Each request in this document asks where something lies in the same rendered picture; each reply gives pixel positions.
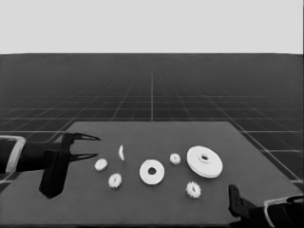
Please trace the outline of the small white gear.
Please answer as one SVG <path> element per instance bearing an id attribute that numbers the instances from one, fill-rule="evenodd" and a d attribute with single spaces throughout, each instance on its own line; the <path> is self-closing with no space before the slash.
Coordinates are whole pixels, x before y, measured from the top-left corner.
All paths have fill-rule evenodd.
<path id="1" fill-rule="evenodd" d="M 95 164 L 94 167 L 97 171 L 103 171 L 106 169 L 107 167 L 107 160 L 106 159 L 98 159 Z"/>
<path id="2" fill-rule="evenodd" d="M 181 162 L 181 157 L 179 154 L 177 153 L 173 153 L 170 155 L 170 158 L 169 158 L 170 162 L 177 165 Z"/>
<path id="3" fill-rule="evenodd" d="M 119 173 L 112 174 L 108 179 L 110 188 L 118 188 L 123 182 L 122 176 Z"/>
<path id="4" fill-rule="evenodd" d="M 200 186 L 196 182 L 188 182 L 186 185 L 186 193 L 192 199 L 197 199 L 201 194 Z"/>

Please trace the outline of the large thick white disc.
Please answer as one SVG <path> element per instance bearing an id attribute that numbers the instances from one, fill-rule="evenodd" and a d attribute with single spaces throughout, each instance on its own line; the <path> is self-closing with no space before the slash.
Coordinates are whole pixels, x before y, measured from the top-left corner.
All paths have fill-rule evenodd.
<path id="1" fill-rule="evenodd" d="M 223 169 L 219 155 L 210 148 L 201 145 L 188 149 L 186 161 L 192 171 L 207 179 L 218 177 Z"/>

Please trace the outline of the white round carrier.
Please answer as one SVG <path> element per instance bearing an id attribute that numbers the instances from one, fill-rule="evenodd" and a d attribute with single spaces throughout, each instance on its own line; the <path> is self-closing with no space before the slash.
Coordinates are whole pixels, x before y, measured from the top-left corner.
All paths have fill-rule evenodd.
<path id="1" fill-rule="evenodd" d="M 148 185 L 159 184 L 164 178 L 164 166 L 157 160 L 146 160 L 140 167 L 140 178 Z"/>

